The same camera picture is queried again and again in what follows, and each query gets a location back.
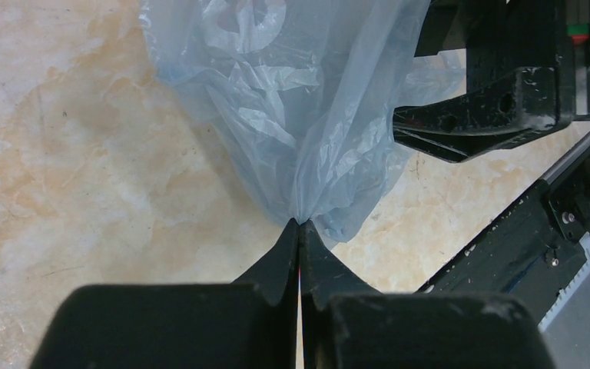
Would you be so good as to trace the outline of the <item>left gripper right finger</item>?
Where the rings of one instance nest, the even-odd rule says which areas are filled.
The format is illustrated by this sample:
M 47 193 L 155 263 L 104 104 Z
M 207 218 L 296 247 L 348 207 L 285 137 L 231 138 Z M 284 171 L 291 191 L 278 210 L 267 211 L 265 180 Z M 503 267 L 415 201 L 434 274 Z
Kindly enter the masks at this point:
M 299 227 L 307 368 L 553 368 L 528 310 L 491 293 L 379 292 Z

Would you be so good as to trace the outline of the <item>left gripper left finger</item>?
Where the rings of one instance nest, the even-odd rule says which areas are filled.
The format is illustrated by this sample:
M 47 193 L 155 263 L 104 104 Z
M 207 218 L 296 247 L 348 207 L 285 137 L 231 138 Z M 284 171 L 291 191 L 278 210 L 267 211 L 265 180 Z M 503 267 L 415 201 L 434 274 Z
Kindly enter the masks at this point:
M 293 368 L 298 234 L 228 284 L 92 284 L 59 306 L 33 368 Z

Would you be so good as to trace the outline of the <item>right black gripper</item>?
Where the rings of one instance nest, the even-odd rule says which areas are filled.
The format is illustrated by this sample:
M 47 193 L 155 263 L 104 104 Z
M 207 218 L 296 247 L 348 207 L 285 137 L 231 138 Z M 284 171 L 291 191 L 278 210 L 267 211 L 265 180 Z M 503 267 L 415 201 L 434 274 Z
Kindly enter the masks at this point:
M 433 1 L 416 54 L 466 53 L 466 92 L 393 113 L 394 140 L 452 163 L 590 121 L 590 1 Z

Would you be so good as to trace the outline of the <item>light blue plastic trash bag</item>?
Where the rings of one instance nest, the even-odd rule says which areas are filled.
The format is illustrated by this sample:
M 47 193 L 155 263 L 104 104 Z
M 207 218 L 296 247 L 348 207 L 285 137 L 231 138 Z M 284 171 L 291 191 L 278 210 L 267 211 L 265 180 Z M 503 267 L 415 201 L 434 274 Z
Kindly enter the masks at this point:
M 393 111 L 456 95 L 457 52 L 416 57 L 428 1 L 143 1 L 156 78 L 211 123 L 278 223 L 347 242 L 412 151 Z

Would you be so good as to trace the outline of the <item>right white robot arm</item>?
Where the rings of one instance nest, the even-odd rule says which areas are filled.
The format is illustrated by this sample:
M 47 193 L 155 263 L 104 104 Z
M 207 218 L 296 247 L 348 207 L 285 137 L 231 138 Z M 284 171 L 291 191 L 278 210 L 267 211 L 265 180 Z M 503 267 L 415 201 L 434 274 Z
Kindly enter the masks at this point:
M 416 55 L 466 52 L 466 93 L 393 113 L 394 140 L 460 163 L 590 121 L 590 1 L 433 1 Z

